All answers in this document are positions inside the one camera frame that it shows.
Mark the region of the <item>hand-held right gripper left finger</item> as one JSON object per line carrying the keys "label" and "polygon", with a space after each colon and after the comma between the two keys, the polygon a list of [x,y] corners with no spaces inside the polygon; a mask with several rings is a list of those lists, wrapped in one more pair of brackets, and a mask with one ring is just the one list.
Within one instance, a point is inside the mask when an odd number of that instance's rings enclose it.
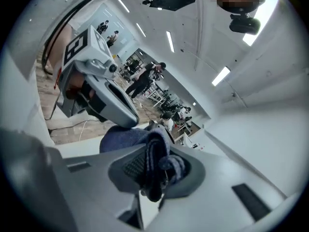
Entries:
{"label": "hand-held right gripper left finger", "polygon": [[77,232],[141,232],[139,185],[123,171],[145,145],[63,159],[48,148],[58,186]]}

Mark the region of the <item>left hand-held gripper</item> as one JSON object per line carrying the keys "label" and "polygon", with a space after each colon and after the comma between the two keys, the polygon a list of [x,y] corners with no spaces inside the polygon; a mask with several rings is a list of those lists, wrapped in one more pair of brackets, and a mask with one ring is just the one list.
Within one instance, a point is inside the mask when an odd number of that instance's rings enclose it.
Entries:
{"label": "left hand-held gripper", "polygon": [[[90,26],[65,48],[58,78],[60,94],[55,105],[66,117],[86,111],[99,121],[106,121],[102,113],[106,106],[107,119],[124,128],[135,127],[139,116],[132,102],[116,83],[111,82],[115,78],[116,69],[107,43],[96,29]],[[84,83],[76,98],[69,100],[65,93],[74,75],[83,75]],[[104,92],[106,101],[99,97]]]}

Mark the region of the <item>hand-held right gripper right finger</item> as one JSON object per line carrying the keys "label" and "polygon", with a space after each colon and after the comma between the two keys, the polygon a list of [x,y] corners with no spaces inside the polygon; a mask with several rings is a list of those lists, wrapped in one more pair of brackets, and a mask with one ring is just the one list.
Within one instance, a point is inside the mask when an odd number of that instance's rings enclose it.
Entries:
{"label": "hand-held right gripper right finger", "polygon": [[188,175],[167,189],[149,232],[267,232],[283,196],[261,177],[224,156],[174,145]]}

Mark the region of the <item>person's left hand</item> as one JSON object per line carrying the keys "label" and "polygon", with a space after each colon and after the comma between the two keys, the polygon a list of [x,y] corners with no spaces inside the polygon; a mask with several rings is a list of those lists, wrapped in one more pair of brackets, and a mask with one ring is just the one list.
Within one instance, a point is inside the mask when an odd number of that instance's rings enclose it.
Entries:
{"label": "person's left hand", "polygon": [[84,76],[83,75],[74,75],[68,84],[68,88],[66,90],[66,97],[69,100],[73,100],[76,98],[78,92],[82,89],[84,83]]}

